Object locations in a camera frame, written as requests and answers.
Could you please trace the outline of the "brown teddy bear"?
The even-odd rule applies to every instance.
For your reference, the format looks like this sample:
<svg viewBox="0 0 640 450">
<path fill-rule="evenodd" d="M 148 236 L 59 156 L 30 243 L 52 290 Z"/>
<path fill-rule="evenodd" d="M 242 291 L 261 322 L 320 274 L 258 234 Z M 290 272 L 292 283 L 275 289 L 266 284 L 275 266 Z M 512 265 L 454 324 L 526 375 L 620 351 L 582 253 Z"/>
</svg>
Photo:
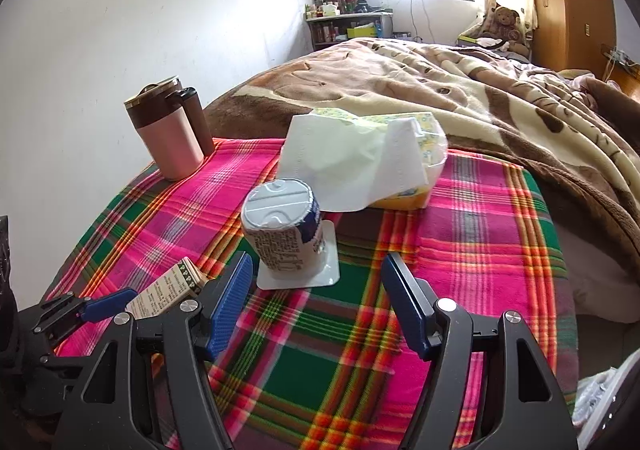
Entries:
<svg viewBox="0 0 640 450">
<path fill-rule="evenodd" d="M 480 37 L 496 40 L 490 50 L 500 50 L 528 57 L 530 49 L 520 15 L 516 10 L 497 6 L 491 10 L 480 27 Z"/>
</svg>

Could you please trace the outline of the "pink plaid blanket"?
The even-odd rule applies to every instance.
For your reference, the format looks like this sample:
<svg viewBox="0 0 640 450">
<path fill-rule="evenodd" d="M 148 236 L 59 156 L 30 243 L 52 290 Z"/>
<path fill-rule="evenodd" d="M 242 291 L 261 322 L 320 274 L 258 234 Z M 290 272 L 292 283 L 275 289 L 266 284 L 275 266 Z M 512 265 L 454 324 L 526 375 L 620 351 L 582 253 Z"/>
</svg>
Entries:
<svg viewBox="0 0 640 450">
<path fill-rule="evenodd" d="M 189 257 L 217 277 L 247 251 L 240 208 L 277 173 L 277 139 L 218 139 L 190 177 L 155 167 L 111 201 L 58 270 L 50 296 L 143 290 Z M 254 290 L 209 383 L 240 449 L 393 449 L 426 378 L 382 287 L 396 252 L 434 291 L 473 314 L 518 311 L 567 404 L 578 381 L 577 326 L 558 236 L 525 169 L 451 150 L 422 210 L 333 216 L 340 281 L 332 287 Z"/>
</svg>

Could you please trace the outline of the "pink brown travel mug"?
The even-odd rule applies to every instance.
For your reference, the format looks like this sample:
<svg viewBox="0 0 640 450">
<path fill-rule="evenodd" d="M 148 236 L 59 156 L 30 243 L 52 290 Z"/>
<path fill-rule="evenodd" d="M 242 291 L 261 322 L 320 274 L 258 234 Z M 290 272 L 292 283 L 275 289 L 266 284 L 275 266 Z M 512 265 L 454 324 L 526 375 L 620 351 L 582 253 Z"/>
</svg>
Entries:
<svg viewBox="0 0 640 450">
<path fill-rule="evenodd" d="M 146 85 L 124 103 L 128 117 L 168 181 L 192 175 L 214 152 L 195 88 L 184 88 L 178 77 Z"/>
</svg>

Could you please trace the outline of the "yellow tissue pack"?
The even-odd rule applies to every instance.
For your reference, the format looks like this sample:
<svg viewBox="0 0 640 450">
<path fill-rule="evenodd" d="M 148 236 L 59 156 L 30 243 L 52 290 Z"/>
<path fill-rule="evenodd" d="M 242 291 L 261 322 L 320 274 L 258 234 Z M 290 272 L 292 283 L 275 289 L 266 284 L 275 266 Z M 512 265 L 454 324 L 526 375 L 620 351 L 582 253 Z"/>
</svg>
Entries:
<svg viewBox="0 0 640 450">
<path fill-rule="evenodd" d="M 431 112 L 357 117 L 317 109 L 292 119 L 278 177 L 308 184 L 323 212 L 414 211 L 426 207 L 447 157 Z"/>
</svg>

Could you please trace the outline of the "white yogurt cup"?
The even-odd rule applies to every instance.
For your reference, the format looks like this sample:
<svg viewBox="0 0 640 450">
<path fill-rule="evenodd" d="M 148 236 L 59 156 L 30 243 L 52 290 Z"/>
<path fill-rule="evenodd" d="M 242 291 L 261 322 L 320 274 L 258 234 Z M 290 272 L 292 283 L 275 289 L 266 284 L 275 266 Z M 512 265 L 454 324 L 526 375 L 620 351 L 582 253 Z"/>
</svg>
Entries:
<svg viewBox="0 0 640 450">
<path fill-rule="evenodd" d="M 340 281 L 334 225 L 321 218 L 314 192 L 303 181 L 276 179 L 252 189 L 241 224 L 259 257 L 258 288 L 320 288 Z"/>
</svg>

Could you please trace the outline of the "wooden headboard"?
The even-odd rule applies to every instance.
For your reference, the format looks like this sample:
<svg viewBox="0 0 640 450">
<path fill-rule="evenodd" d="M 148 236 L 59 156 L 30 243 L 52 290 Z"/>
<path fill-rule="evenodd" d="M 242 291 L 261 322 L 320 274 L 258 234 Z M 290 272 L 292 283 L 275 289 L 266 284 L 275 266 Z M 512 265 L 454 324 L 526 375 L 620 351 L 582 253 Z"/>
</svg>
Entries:
<svg viewBox="0 0 640 450">
<path fill-rule="evenodd" d="M 601 45 L 601 53 L 606 59 L 602 80 L 616 85 L 624 94 L 638 102 L 640 98 L 639 62 L 632 60 L 616 47 Z"/>
</svg>

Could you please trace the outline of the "brown patterned fleece blanket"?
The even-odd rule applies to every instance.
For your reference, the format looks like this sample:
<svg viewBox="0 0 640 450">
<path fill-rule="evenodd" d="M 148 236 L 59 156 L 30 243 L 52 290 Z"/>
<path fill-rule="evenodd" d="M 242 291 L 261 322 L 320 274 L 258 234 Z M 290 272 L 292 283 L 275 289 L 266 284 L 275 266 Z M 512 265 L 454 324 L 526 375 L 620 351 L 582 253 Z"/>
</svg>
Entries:
<svg viewBox="0 0 640 450">
<path fill-rule="evenodd" d="M 257 74 L 204 111 L 216 137 L 281 138 L 297 114 L 427 111 L 452 148 L 521 164 L 552 217 L 639 272 L 639 105 L 589 74 L 480 47 L 356 39 Z"/>
</svg>

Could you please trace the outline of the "cluttered wall shelf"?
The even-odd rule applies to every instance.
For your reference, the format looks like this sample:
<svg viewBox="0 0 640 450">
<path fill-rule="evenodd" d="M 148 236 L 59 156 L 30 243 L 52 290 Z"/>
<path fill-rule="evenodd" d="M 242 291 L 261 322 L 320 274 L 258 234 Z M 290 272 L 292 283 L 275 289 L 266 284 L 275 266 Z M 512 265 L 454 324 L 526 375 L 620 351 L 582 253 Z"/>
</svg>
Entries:
<svg viewBox="0 0 640 450">
<path fill-rule="evenodd" d="M 314 1 L 305 6 L 305 20 L 314 51 L 352 39 L 393 37 L 393 11 L 366 0 Z"/>
</svg>

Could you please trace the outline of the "wooden wardrobe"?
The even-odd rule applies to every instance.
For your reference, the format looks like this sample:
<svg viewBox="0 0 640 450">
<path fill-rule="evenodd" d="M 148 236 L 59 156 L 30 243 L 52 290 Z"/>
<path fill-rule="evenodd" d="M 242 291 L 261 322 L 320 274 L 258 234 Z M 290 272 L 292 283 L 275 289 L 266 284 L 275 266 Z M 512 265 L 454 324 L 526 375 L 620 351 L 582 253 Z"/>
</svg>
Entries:
<svg viewBox="0 0 640 450">
<path fill-rule="evenodd" d="M 554 71 L 584 69 L 602 77 L 605 46 L 616 43 L 613 0 L 535 0 L 533 62 Z"/>
</svg>

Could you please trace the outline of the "white round trash bin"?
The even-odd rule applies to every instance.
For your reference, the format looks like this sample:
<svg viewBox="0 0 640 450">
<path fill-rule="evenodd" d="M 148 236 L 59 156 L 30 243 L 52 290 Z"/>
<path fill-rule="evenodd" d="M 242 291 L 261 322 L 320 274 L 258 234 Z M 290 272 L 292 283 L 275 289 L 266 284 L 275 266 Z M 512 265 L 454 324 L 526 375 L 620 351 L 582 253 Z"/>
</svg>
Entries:
<svg viewBox="0 0 640 450">
<path fill-rule="evenodd" d="M 639 449 L 639 354 L 578 382 L 572 421 L 579 449 Z"/>
</svg>

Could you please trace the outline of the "small beige printed box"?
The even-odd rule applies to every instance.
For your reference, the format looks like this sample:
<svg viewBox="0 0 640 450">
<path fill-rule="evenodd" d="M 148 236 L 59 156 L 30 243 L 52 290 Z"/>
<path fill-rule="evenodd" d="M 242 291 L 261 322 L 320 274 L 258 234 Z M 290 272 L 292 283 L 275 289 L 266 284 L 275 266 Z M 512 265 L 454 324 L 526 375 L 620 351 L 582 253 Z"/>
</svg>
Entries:
<svg viewBox="0 0 640 450">
<path fill-rule="evenodd" d="M 159 316 L 181 301 L 193 299 L 206 283 L 194 262 L 183 257 L 134 297 L 125 311 L 136 320 Z"/>
</svg>

